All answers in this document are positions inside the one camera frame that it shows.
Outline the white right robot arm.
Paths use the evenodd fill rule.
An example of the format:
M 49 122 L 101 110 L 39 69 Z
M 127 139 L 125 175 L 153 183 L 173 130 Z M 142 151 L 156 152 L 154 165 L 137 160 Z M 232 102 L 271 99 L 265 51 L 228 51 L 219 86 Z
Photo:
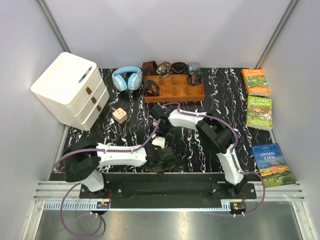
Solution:
M 155 105 L 150 110 L 150 116 L 154 121 L 160 121 L 158 130 L 163 134 L 173 127 L 197 131 L 200 139 L 219 159 L 228 195 L 236 199 L 244 194 L 247 182 L 236 155 L 238 137 L 233 127 L 212 113 L 185 111 L 179 106 L 164 109 Z

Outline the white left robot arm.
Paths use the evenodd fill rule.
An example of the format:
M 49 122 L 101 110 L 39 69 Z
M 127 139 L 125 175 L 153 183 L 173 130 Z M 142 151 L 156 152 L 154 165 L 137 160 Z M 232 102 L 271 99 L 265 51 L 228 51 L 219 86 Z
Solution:
M 150 142 L 136 146 L 112 146 L 98 143 L 93 138 L 65 148 L 61 158 L 64 180 L 67 183 L 80 182 L 97 198 L 108 193 L 108 186 L 98 168 L 133 166 L 158 173 L 170 169 L 177 160 L 171 146 L 162 148 Z

